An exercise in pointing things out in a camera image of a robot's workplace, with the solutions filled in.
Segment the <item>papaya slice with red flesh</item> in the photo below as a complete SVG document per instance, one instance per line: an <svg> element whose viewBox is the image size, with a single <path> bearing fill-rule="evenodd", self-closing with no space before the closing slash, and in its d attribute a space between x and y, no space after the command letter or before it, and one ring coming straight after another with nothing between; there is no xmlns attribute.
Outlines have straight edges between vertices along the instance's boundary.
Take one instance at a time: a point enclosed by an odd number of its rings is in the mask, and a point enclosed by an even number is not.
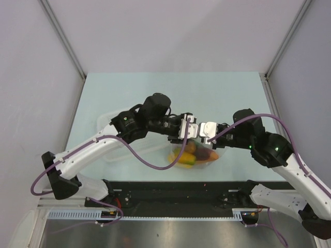
<svg viewBox="0 0 331 248"><path fill-rule="evenodd" d="M194 155L196 157L196 161L200 163L211 162L219 159L218 153L205 147L198 148Z"/></svg>

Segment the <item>brown kiwi fruit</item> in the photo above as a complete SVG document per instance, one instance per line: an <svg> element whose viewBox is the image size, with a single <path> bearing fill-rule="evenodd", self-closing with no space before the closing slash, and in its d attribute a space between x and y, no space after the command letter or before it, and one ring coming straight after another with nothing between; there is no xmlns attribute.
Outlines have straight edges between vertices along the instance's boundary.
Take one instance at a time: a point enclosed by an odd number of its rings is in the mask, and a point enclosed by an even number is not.
<svg viewBox="0 0 331 248"><path fill-rule="evenodd" d="M186 145L186 147L185 147L185 151L186 151L187 153L190 153L190 154L195 153L196 149L197 149L197 146L196 146L195 142L193 142L193 143L188 143L188 144Z"/></svg>

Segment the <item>clear zip top bag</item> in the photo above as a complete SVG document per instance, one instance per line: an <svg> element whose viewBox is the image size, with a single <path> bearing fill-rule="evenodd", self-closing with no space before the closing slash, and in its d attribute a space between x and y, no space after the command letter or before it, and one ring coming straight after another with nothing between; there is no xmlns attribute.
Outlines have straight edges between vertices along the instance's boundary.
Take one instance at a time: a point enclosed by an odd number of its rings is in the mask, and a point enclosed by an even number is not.
<svg viewBox="0 0 331 248"><path fill-rule="evenodd" d="M212 149L211 145L201 144L194 139L188 140L176 167L184 169L203 169L219 160L227 148Z"/></svg>

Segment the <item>yellow green mango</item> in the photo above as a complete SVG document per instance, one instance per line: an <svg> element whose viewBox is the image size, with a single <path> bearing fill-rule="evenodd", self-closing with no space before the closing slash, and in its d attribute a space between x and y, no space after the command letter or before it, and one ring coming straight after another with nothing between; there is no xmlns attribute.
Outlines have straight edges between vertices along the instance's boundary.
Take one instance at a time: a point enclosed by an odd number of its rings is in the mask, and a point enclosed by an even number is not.
<svg viewBox="0 0 331 248"><path fill-rule="evenodd" d="M179 153L180 153L180 149L175 149L173 151L175 159L178 157ZM183 154L179 157L177 162L180 164L194 165L196 162L196 157L195 155L184 151Z"/></svg>

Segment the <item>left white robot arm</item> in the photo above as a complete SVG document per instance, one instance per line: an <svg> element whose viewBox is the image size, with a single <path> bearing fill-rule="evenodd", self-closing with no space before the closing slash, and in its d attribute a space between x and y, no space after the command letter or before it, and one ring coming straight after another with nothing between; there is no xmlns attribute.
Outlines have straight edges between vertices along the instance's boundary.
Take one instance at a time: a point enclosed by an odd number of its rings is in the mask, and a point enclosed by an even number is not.
<svg viewBox="0 0 331 248"><path fill-rule="evenodd" d="M93 198L102 206L114 202L106 180L94 180L80 174L95 160L106 153L127 147L143 164L160 170L159 166L144 161L130 143L145 138L148 132L167 135L185 145L188 139L190 118L188 114L172 115L171 100L161 93L146 98L127 111L120 112L96 135L75 148L62 153L46 152L42 160L55 199L63 200L74 195Z"/></svg>

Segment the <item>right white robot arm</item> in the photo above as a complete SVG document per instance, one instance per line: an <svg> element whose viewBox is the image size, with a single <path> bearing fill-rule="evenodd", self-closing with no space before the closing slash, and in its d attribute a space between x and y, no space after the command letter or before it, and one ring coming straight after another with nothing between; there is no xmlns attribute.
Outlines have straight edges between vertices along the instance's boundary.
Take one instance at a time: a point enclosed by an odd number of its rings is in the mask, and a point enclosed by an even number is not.
<svg viewBox="0 0 331 248"><path fill-rule="evenodd" d="M253 204L275 209L299 221L317 238L330 239L330 188L306 165L297 152L292 136L265 131L262 118L271 114L255 114L251 109L237 111L230 126L214 122L206 124L204 133L213 148L234 147L250 150L260 165L282 176L299 194L297 197L273 191L261 183L247 181L239 193L244 207Z"/></svg>

